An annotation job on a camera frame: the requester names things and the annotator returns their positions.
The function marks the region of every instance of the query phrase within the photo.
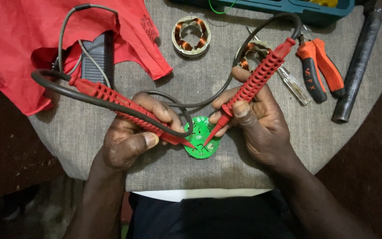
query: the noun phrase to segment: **green wire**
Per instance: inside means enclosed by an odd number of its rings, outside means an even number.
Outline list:
[[[237,0],[234,0],[234,2],[232,3],[232,5],[229,6],[229,8],[226,9],[225,12],[218,12],[218,11],[216,11],[215,9],[213,9],[212,4],[210,3],[210,0],[209,0],[209,5],[210,5],[210,8],[211,8],[215,13],[217,13],[217,14],[224,14],[224,13],[227,13],[227,12],[232,8],[232,6],[233,6],[236,2],[237,2]]]

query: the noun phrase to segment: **person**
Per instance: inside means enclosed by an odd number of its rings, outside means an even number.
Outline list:
[[[234,67],[234,78],[244,82],[250,72]],[[238,88],[223,92],[212,106],[220,110]],[[177,114],[167,104],[147,94],[132,99],[151,111],[172,129],[185,132]],[[290,143],[284,115],[268,85],[251,104],[237,101],[234,120],[216,136],[238,125],[247,149],[260,168],[279,188],[286,204],[302,228],[303,238],[373,239],[374,233],[345,209],[328,189],[311,174],[297,157]],[[209,121],[216,123],[221,113]],[[109,127],[103,146],[95,156],[83,200],[78,204],[64,239],[112,239],[120,235],[120,210],[125,192],[125,176],[138,156],[159,143],[151,132],[141,132],[130,121],[117,116]],[[184,199],[167,202],[131,193],[133,209],[127,238],[296,238],[281,214],[272,206],[269,193],[254,197],[224,199]]]

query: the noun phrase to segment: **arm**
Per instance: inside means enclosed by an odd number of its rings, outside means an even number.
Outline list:
[[[250,73],[234,67],[234,77],[244,82]],[[225,91],[212,102],[214,108],[230,100],[237,89]],[[238,101],[233,105],[234,121],[221,129],[221,136],[232,126],[244,132],[247,149],[258,165],[273,179],[290,208],[312,238],[374,239],[372,231],[345,209],[326,187],[311,174],[297,157],[290,143],[284,115],[266,85],[250,105]],[[216,123],[220,113],[209,121]]]
[[[178,132],[185,132],[178,115],[166,104],[147,94],[132,99],[151,111],[160,121]],[[63,239],[115,239],[120,235],[120,211],[127,170],[139,155],[159,143],[151,132],[116,116],[95,156],[82,202],[78,204]]]

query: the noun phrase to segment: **hand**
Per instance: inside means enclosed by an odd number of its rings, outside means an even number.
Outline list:
[[[169,124],[173,130],[185,133],[182,121],[166,103],[145,93],[137,93],[132,101],[152,112],[161,122]],[[158,143],[159,138],[155,133],[143,132],[139,126],[117,115],[98,152],[101,159],[95,157],[93,167],[95,164],[94,168],[104,175],[124,173],[135,163],[139,155]]]
[[[245,82],[251,73],[240,67],[232,68],[232,74],[239,82]],[[212,107],[220,109],[238,91],[239,87],[224,91]],[[237,101],[233,104],[234,119],[222,128],[216,137],[236,125],[239,125],[246,139],[247,149],[257,162],[275,171],[286,171],[300,161],[290,143],[290,132],[284,114],[275,101],[268,85],[265,85],[254,97],[253,102]],[[209,122],[216,124],[221,117],[217,111],[210,116]]]

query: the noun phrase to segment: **red probe handle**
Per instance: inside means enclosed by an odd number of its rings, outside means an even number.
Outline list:
[[[69,85],[73,85],[77,88],[79,92],[82,92],[84,94],[97,97],[99,99],[103,99],[106,101],[110,101],[116,104],[119,104],[121,106],[126,106],[130,109],[133,109],[135,111],[141,112],[145,114],[148,117],[153,118],[157,122],[160,122],[157,117],[151,113],[150,111],[146,110],[142,106],[138,105],[137,103],[131,101],[130,99],[126,98],[125,96],[121,95],[120,93],[116,92],[113,89],[108,88],[107,86],[101,84],[101,83],[92,83],[87,79],[80,79],[77,77],[72,77],[72,79],[69,81]],[[163,130],[157,128],[156,126],[143,121],[142,119],[130,116],[128,114],[115,111],[115,113],[127,118],[128,120],[134,122],[138,126],[142,127],[146,131],[151,131],[155,133],[157,136],[161,136],[163,134]]]
[[[284,57],[289,54],[291,46],[293,45],[295,45],[295,41],[291,38],[287,38],[283,44],[280,44],[275,50],[269,52],[234,97],[227,104],[222,105],[223,111],[229,116],[232,116],[231,109],[235,102],[245,100],[247,103],[250,103],[275,71],[284,63]]]

